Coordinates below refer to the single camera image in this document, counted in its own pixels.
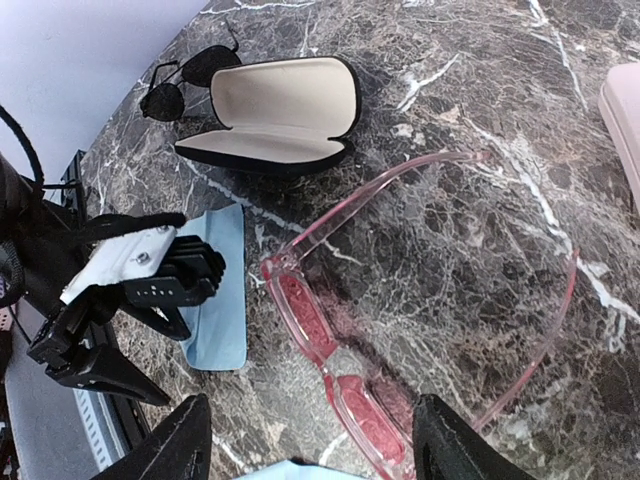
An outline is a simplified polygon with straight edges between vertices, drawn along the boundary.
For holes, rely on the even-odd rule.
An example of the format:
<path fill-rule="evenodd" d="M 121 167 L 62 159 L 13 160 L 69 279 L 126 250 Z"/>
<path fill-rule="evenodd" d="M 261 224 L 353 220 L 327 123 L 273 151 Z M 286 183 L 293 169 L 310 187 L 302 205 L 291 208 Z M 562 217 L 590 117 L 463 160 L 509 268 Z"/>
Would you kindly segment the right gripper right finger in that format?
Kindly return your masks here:
<path fill-rule="evenodd" d="M 533 480 L 435 394 L 415 404 L 412 443 L 418 479 Z"/>

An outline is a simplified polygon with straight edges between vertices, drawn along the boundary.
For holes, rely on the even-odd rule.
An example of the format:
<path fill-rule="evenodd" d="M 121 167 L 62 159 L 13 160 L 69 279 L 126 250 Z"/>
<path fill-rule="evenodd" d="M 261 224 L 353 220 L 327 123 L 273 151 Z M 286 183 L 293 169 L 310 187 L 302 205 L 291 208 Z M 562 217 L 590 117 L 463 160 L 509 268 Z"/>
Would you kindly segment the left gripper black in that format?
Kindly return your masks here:
<path fill-rule="evenodd" d="M 216 295 L 222 255 L 197 235 L 181 236 L 183 213 L 104 214 L 82 230 L 27 237 L 27 298 L 46 318 L 29 355 L 65 387 L 155 406 L 171 397 L 123 352 L 111 325 L 128 312 L 176 341 L 191 337 L 180 310 Z"/>

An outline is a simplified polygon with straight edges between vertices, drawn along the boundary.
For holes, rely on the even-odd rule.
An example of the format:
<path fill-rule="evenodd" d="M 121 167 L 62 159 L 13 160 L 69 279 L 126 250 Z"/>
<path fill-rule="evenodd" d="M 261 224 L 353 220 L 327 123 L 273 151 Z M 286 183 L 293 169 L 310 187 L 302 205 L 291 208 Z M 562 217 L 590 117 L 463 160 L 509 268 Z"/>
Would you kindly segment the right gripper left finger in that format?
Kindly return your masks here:
<path fill-rule="evenodd" d="M 140 445 L 95 479 L 207 479 L 211 448 L 208 398 L 205 394 L 191 395 Z"/>

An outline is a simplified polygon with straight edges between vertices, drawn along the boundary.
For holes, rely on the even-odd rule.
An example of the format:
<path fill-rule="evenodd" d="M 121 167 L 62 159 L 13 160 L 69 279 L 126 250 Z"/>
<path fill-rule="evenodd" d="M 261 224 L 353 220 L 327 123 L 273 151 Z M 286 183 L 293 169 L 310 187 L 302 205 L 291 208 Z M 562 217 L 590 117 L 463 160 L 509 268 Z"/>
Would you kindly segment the pink translucent sunglasses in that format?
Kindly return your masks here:
<path fill-rule="evenodd" d="M 437 153 L 392 167 L 356 189 L 264 260 L 266 286 L 295 343 L 318 368 L 337 418 L 385 479 L 412 479 L 413 408 L 442 393 L 475 431 L 521 392 L 570 305 L 549 286 L 532 314 L 499 257 L 456 240 L 437 245 L 428 206 L 405 182 L 416 169 L 483 162 Z"/>

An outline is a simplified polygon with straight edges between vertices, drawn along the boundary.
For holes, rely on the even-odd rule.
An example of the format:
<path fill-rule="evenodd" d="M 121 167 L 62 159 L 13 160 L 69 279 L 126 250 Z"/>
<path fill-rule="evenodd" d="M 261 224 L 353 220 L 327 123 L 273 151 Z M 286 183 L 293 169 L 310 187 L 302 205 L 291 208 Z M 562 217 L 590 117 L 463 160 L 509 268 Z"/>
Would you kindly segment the black glasses case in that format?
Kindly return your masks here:
<path fill-rule="evenodd" d="M 338 165 L 362 108 L 354 68 L 335 56 L 230 67 L 211 80 L 220 129 L 177 141 L 192 161 L 260 175 L 299 177 Z"/>

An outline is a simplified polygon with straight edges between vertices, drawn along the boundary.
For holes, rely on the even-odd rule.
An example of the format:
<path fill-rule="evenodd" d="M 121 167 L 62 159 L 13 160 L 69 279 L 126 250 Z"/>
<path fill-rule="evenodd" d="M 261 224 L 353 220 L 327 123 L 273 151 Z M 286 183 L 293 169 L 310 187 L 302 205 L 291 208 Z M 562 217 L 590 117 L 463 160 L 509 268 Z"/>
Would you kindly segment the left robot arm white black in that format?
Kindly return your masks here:
<path fill-rule="evenodd" d="M 106 214 L 75 224 L 44 198 L 50 184 L 36 151 L 7 111 L 2 122 L 34 177 L 1 163 L 1 277 L 4 308 L 26 300 L 44 317 L 28 355 L 57 383 L 164 406 L 169 396 L 116 347 L 87 347 L 91 325 L 124 311 L 175 341 L 190 338 L 181 309 L 216 295 L 226 264 L 197 235 L 181 236 L 181 213 Z"/>

